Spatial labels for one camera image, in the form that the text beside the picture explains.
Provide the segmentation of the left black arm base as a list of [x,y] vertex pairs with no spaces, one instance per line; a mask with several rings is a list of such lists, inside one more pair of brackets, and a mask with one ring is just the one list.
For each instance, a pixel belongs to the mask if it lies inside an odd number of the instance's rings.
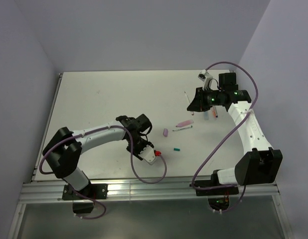
[[90,183],[80,191],[74,190],[73,187],[68,184],[63,188],[61,199],[63,201],[72,201],[73,213],[81,217],[96,217],[91,216],[92,212],[97,208],[102,208],[101,217],[106,213],[107,209],[99,200],[105,200],[107,198],[107,192],[108,184],[105,183]]

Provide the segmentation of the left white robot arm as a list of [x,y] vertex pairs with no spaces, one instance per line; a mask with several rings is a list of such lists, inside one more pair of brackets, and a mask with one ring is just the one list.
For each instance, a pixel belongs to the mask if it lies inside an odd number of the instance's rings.
[[155,161],[154,145],[146,139],[144,131],[151,131],[152,123],[144,114],[137,118],[119,116],[113,122],[100,127],[70,131],[60,128],[43,150],[46,161],[56,178],[67,182],[80,199],[93,195],[89,178],[78,167],[84,152],[112,141],[126,140],[127,151],[148,164]]

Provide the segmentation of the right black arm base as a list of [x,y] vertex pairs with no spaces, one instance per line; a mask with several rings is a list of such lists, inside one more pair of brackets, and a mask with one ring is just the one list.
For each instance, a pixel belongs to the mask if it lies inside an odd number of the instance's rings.
[[212,180],[196,180],[194,183],[197,188],[212,187],[208,190],[198,190],[196,189],[196,196],[229,196],[229,195],[238,195],[239,189],[237,186],[230,186],[225,188],[215,188],[216,185],[213,185]]

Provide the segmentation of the white thin pen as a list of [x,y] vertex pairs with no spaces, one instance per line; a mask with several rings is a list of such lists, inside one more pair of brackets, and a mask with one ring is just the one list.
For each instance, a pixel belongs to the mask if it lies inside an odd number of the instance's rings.
[[[186,109],[187,109],[189,107],[189,105],[191,104],[191,101],[190,101],[189,96],[188,96],[186,91],[184,91],[184,95],[185,95],[186,101],[188,102],[188,106],[186,107]],[[189,111],[189,112],[190,112],[191,116],[194,116],[193,111]]]

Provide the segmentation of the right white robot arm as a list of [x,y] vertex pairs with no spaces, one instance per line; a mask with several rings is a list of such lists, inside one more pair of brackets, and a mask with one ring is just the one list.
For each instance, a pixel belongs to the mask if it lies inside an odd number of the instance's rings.
[[283,159],[282,152],[273,149],[264,136],[253,111],[255,101],[248,91],[239,89],[236,74],[219,74],[216,90],[211,89],[213,77],[206,70],[201,71],[198,77],[204,85],[196,88],[187,110],[206,112],[214,106],[224,107],[235,123],[229,135],[236,131],[239,133],[244,155],[234,167],[214,171],[208,186],[199,186],[195,181],[191,186],[197,191],[221,194],[235,186],[273,183]]

